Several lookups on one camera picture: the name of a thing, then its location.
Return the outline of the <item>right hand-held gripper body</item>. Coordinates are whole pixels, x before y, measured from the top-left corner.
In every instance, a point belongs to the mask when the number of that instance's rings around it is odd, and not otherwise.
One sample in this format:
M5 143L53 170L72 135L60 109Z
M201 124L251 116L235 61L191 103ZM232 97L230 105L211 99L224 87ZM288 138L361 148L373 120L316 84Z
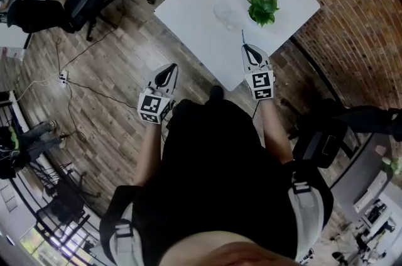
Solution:
M245 81L255 101L272 99L274 97L274 72L267 67L246 67Z

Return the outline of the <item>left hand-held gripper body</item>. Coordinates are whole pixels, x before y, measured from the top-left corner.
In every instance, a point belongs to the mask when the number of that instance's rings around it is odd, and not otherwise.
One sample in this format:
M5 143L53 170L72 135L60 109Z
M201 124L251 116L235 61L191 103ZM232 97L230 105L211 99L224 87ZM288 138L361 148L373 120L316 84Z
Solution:
M141 120L154 124L162 124L175 103L174 87L160 88L147 86L139 94L137 112Z

